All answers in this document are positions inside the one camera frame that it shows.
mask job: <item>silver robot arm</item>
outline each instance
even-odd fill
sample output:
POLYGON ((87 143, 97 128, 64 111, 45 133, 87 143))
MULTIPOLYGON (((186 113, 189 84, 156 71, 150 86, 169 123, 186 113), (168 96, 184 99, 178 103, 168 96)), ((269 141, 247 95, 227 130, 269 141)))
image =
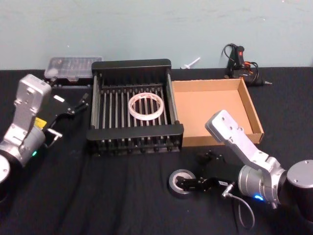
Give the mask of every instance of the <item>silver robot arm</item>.
POLYGON ((17 171, 45 141, 44 133, 34 123, 50 95, 51 87, 31 74, 19 82, 14 119, 0 143, 0 200, 17 171))
POLYGON ((238 177, 240 192, 245 196, 260 196, 276 207, 280 203, 279 181, 285 172, 277 159, 260 151, 226 110, 217 112, 205 127, 218 142, 228 145, 245 164, 238 177))
POLYGON ((284 170, 276 158, 257 149, 226 110, 213 115, 205 127, 245 164, 238 176, 243 195, 267 201, 273 208, 295 203, 301 214, 313 221, 313 160, 298 162, 284 170))

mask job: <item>gray tape roll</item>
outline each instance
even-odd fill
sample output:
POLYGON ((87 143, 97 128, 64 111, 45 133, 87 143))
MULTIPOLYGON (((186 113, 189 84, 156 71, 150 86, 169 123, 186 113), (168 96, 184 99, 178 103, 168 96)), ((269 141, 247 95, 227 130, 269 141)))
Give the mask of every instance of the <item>gray tape roll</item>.
POLYGON ((176 185, 176 182, 177 182, 176 178, 178 176, 184 177, 185 179, 195 179, 196 177, 191 171, 186 170, 186 169, 176 170, 170 175, 168 184, 169 184, 169 191, 171 192, 171 194, 178 198, 187 198, 188 196, 190 196, 191 192, 184 191, 182 188, 176 185))

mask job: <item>open cardboard tray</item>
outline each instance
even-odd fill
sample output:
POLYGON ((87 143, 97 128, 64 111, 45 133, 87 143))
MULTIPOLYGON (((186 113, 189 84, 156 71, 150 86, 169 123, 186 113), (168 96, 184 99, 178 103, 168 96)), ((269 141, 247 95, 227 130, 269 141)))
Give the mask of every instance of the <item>open cardboard tray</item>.
POLYGON ((242 79, 173 81, 179 121, 184 125, 182 146, 217 145, 205 123, 219 110, 227 110, 253 143, 264 131, 242 79))

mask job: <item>black dish rack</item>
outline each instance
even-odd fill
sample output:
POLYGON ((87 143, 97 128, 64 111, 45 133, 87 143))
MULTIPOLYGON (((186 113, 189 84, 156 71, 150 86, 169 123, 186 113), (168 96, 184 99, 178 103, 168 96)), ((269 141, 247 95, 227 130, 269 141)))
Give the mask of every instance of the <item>black dish rack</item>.
MULTIPOLYGON (((179 151, 183 125, 179 123, 171 81, 171 61, 103 61, 92 64, 93 95, 87 140, 93 153, 113 154, 179 151), (155 93, 164 101, 163 114, 140 121, 128 112, 128 101, 137 93, 155 93)), ((157 103, 142 99, 138 113, 150 114, 157 103)))

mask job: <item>gray cable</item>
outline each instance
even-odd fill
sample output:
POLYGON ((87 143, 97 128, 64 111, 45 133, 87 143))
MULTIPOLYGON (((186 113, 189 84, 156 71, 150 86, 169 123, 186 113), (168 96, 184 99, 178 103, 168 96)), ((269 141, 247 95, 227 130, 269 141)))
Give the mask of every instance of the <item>gray cable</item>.
POLYGON ((51 142, 51 144, 49 144, 49 145, 47 145, 46 143, 44 143, 44 146, 45 146, 46 148, 50 148, 55 142, 56 142, 56 140, 53 140, 53 141, 51 142))
POLYGON ((240 197, 237 197, 237 196, 234 196, 234 195, 231 194, 231 193, 227 193, 226 196, 239 200, 240 202, 244 203, 244 204, 246 205, 246 207, 249 209, 249 211, 250 211, 250 213, 251 213, 251 216, 252 216, 252 225, 251 225, 251 227, 247 227, 247 226, 245 226, 245 224, 243 223, 243 220, 242 220, 242 218, 241 218, 240 203, 238 204, 238 215, 239 215, 240 223, 241 223, 241 225, 242 225, 245 229, 251 230, 251 229, 254 227, 254 224, 255 224, 255 217, 254 217, 253 210, 251 209, 251 207, 249 206, 249 204, 248 204, 244 199, 242 199, 242 198, 240 198, 240 197))

